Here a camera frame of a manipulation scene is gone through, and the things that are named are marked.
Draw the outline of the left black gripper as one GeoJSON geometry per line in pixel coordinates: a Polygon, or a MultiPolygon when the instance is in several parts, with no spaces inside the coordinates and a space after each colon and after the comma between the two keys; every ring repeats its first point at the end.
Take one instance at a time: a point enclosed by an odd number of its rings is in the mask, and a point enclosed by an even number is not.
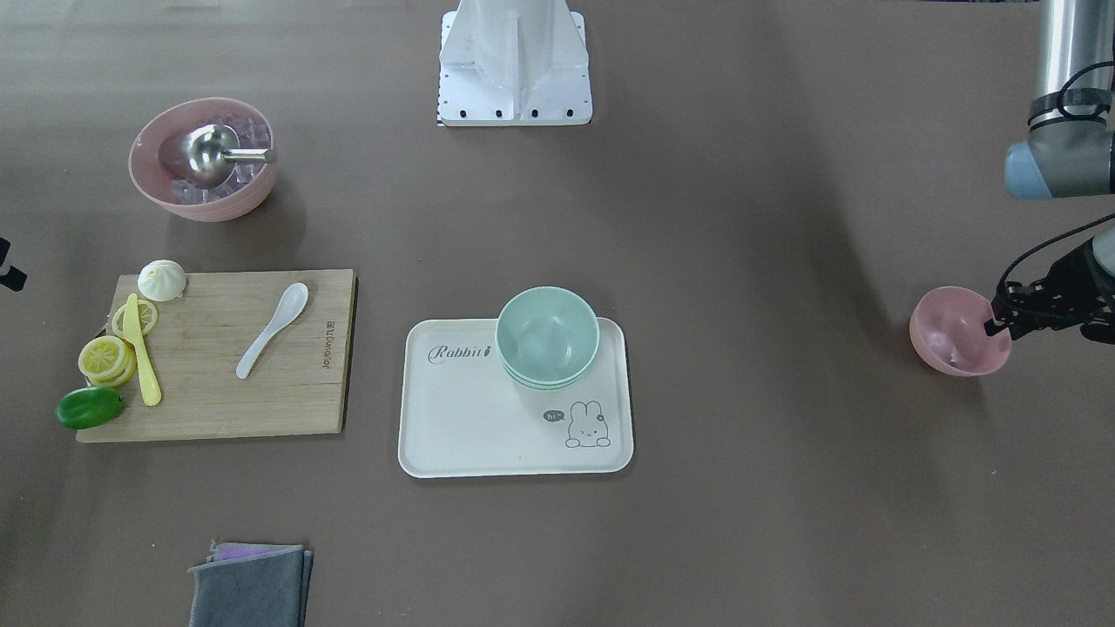
{"type": "Polygon", "coordinates": [[[995,293],[995,317],[983,324],[988,337],[1010,340],[1038,330],[1077,327],[1086,339],[1114,344],[1114,230],[1075,247],[1032,283],[1008,281],[995,293]]]}

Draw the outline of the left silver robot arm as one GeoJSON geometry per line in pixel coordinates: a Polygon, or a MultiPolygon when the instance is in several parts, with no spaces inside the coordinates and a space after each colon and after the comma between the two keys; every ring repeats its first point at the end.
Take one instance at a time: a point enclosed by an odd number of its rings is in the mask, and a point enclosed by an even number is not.
{"type": "MultiPolygon", "coordinates": [[[[1029,135],[1008,148],[1006,189],[1014,199],[1049,201],[1098,196],[1114,190],[1112,143],[1112,3],[1046,1],[1043,61],[1029,107],[1029,135]]],[[[1020,283],[1004,274],[985,332],[1015,339],[1075,327],[1095,343],[1112,343],[1112,218],[1102,232],[1051,263],[1047,274],[1020,283]]]]}

